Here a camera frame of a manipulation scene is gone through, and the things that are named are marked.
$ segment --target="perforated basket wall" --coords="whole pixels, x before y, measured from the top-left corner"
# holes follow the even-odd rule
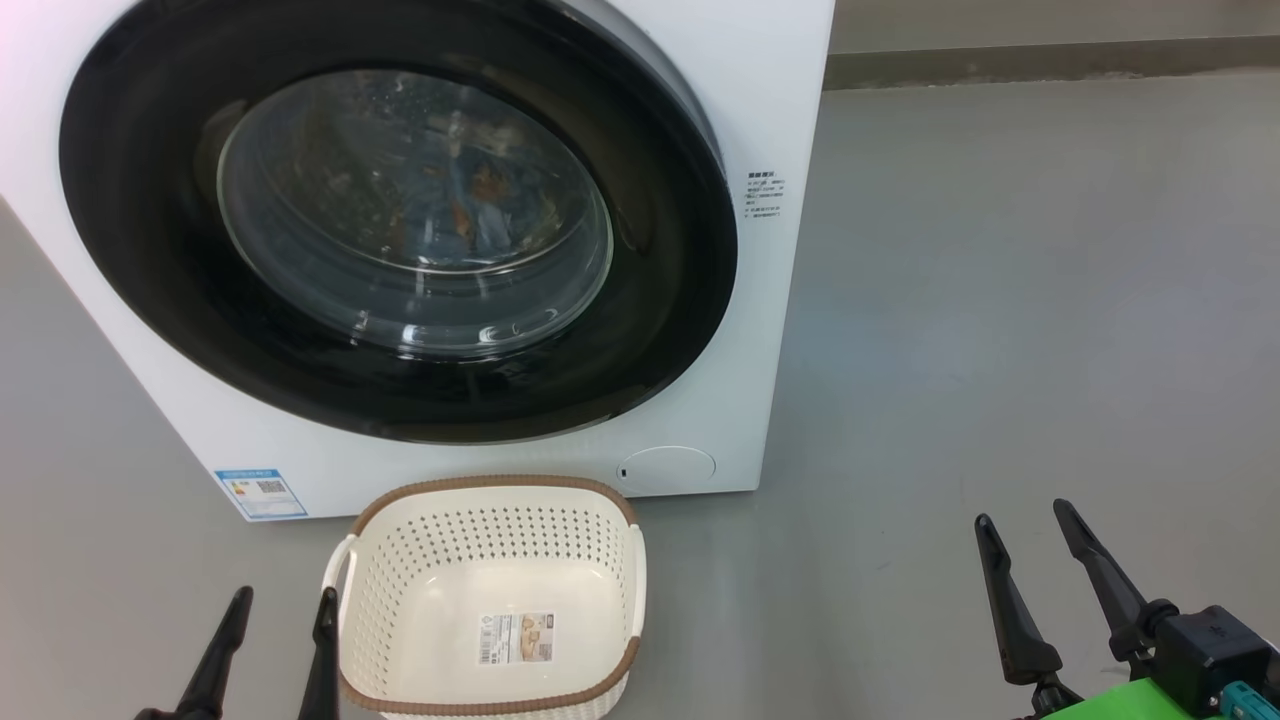
[[[586,720],[602,717],[621,697],[643,626],[644,546],[630,505],[607,486],[530,475],[421,483],[375,501],[348,542],[339,666],[344,691],[357,705],[388,716]],[[335,559],[326,582],[340,565],[338,553]],[[518,583],[512,569],[566,562],[594,568],[593,575],[613,588],[600,593],[603,585],[593,585],[593,597],[616,603],[608,612],[612,626],[600,629],[617,643],[616,665],[594,669],[598,679],[552,697],[406,700],[412,694],[406,693],[406,657],[420,648],[406,647],[413,641],[404,630],[425,578],[451,569],[502,568]]]

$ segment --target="concrete floor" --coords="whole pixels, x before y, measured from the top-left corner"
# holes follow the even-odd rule
[[[1280,637],[1277,118],[1277,76],[826,96],[763,486],[639,503],[649,621],[612,717],[1030,712],[980,511],[1064,679],[1119,683],[1059,496],[1148,596]],[[4,715],[172,707],[250,583],[227,717],[296,716],[347,521],[242,523],[0,238]]]

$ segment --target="gray wall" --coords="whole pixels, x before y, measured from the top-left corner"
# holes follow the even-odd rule
[[[836,0],[831,51],[1276,32],[1271,0]]]

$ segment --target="white plastic basket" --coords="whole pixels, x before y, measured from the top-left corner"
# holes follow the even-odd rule
[[[596,720],[622,697],[644,626],[645,551],[608,486],[544,475],[408,486],[356,519],[324,587],[337,588],[344,561],[339,683],[361,707]]]

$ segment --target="washing machine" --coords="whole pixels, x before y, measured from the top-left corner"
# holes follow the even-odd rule
[[[831,15],[10,0],[0,193],[247,520],[750,491]]]

